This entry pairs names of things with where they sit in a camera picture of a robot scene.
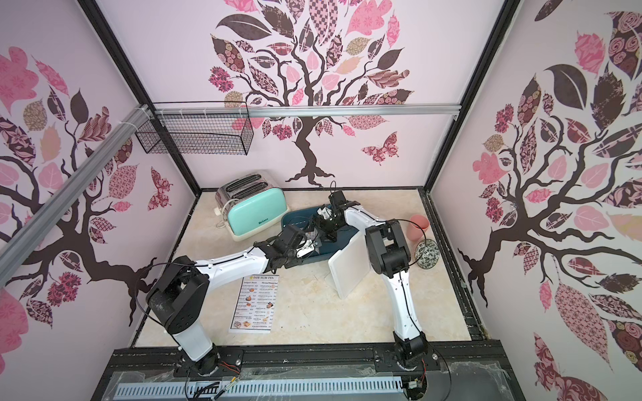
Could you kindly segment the white acrylic menu holder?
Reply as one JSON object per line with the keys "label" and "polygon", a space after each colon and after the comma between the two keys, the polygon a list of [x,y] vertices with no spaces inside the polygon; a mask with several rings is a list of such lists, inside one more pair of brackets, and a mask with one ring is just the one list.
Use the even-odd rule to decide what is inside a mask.
{"label": "white acrylic menu holder", "polygon": [[357,232],[328,264],[334,289],[340,299],[346,299],[371,271],[364,233]]}

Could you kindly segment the old printed menu sheet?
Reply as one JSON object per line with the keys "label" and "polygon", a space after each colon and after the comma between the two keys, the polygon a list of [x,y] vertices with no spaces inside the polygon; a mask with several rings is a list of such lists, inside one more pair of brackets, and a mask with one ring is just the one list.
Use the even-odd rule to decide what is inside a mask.
{"label": "old printed menu sheet", "polygon": [[232,315],[230,332],[270,333],[279,290],[278,275],[244,277]]}

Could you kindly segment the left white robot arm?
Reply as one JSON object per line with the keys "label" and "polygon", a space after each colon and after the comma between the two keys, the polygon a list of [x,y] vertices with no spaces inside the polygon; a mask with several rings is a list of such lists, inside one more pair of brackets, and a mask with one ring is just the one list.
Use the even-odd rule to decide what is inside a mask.
{"label": "left white robot arm", "polygon": [[317,251],[318,241],[318,230],[287,225],[276,236],[226,257],[178,257],[150,289],[147,305],[188,362],[216,366],[219,352],[200,322],[207,294],[244,277],[296,267]]}

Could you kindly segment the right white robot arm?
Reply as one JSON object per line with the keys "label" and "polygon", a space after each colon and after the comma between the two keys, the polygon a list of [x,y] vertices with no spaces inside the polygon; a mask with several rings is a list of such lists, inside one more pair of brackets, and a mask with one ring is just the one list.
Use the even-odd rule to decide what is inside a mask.
{"label": "right white robot arm", "polygon": [[345,299],[370,272],[381,277],[392,305],[398,364],[413,369],[431,349],[411,297],[411,250],[399,221],[375,217],[359,202],[336,191],[330,194],[329,205],[317,210],[314,225],[326,240],[346,227],[357,231],[328,260],[334,287]]}

